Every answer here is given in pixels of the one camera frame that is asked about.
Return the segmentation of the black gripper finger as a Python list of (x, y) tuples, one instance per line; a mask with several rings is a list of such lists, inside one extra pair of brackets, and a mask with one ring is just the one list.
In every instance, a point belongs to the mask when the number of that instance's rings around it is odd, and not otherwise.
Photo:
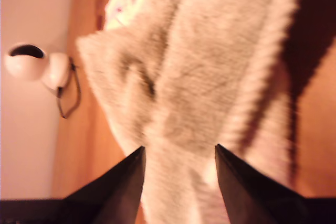
[(83, 186), (65, 201), (66, 223), (135, 223), (143, 190), (145, 147)]
[(221, 145), (215, 147), (219, 187), (231, 223), (306, 223), (296, 192), (260, 173)]

